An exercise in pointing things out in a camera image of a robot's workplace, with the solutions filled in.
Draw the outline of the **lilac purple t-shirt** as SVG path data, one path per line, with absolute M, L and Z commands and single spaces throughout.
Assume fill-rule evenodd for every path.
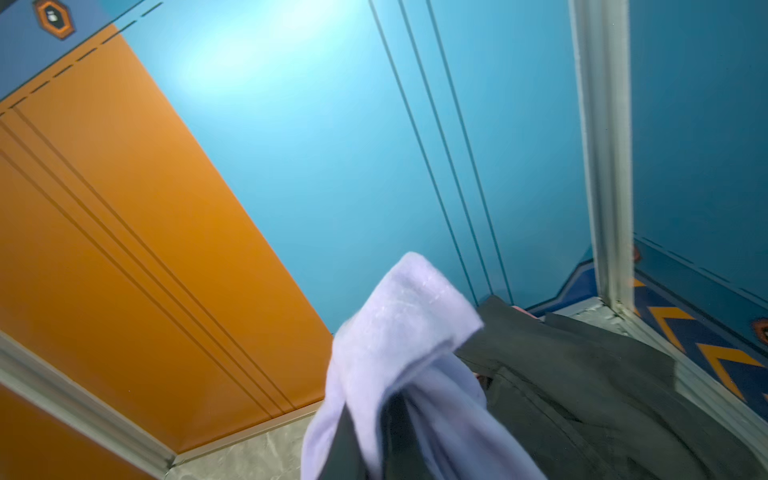
M 539 479 L 457 350 L 483 324 L 427 259 L 405 254 L 335 334 L 304 479 Z

